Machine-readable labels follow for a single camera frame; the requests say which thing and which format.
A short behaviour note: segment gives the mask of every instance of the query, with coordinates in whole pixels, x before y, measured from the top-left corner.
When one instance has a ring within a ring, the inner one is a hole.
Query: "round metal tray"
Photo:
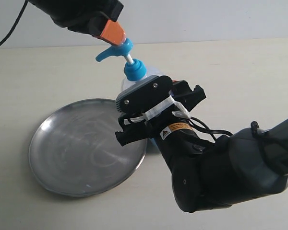
[[[83,197],[126,180],[141,164],[146,140],[122,147],[115,137],[119,116],[115,101],[108,99],[75,102],[53,113],[29,148],[38,182],[54,193]]]

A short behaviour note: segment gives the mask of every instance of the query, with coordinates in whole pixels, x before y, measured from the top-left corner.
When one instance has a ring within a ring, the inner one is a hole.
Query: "yellow warning sticker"
[[[164,140],[165,138],[167,138],[168,135],[170,135],[172,132],[175,132],[177,130],[180,130],[180,129],[190,129],[190,130],[193,130],[192,127],[186,123],[183,123],[183,122],[179,122],[179,123],[174,123],[174,124],[171,124],[167,127],[165,127],[161,133],[160,133],[160,136],[161,138]]]

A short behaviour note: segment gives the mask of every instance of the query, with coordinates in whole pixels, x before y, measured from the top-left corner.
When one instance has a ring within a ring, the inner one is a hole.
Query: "robotic arm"
[[[89,34],[112,45],[125,40],[117,19],[117,0],[29,0],[55,24]],[[172,173],[174,197],[185,212],[227,208],[233,204],[283,192],[288,187],[288,120],[271,130],[256,122],[231,134],[196,125],[189,112],[203,99],[186,81],[150,76],[116,99],[122,112],[121,145],[153,138]],[[200,139],[194,130],[223,134],[215,142]]]

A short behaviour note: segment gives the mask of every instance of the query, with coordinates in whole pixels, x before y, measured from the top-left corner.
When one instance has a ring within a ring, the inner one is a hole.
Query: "black wire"
[[[201,121],[200,119],[196,118],[196,117],[192,117],[192,119],[196,122],[198,122],[199,124],[201,124],[202,126],[204,126],[207,130],[210,130],[210,128],[208,127],[208,125],[206,125],[203,121]],[[193,121],[190,121],[191,122],[191,126],[195,125],[195,123]],[[210,133],[210,136],[212,137],[212,139],[214,141],[216,141],[216,137],[214,134]]]
[[[24,1],[24,5],[23,7],[21,8],[20,12],[19,12],[19,15],[18,17],[16,18],[16,21],[14,22],[12,28],[10,29],[10,31],[8,32],[8,34],[0,41],[0,46],[6,42],[6,40],[8,40],[8,38],[12,35],[12,33],[14,32],[19,20],[21,19],[21,16],[23,15],[24,13],[24,10],[25,8],[27,7],[27,4],[28,4],[28,0],[25,0]]]
[[[202,133],[207,133],[207,134],[225,134],[227,136],[232,136],[233,134],[229,131],[226,130],[213,130],[213,129],[207,129],[207,128],[202,128],[198,125],[196,125],[194,122],[192,122],[193,128],[195,128],[197,131],[202,132]]]

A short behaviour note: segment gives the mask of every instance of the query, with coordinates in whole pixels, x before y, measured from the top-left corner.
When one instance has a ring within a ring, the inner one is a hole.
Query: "blue pump head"
[[[119,46],[111,46],[105,51],[101,52],[97,57],[96,61],[101,62],[102,60],[110,56],[123,56],[127,57],[133,48],[133,43],[130,39],[126,38],[126,41]],[[133,63],[125,64],[124,73],[129,81],[138,81],[145,76],[147,70],[144,63],[140,60],[133,59]]]

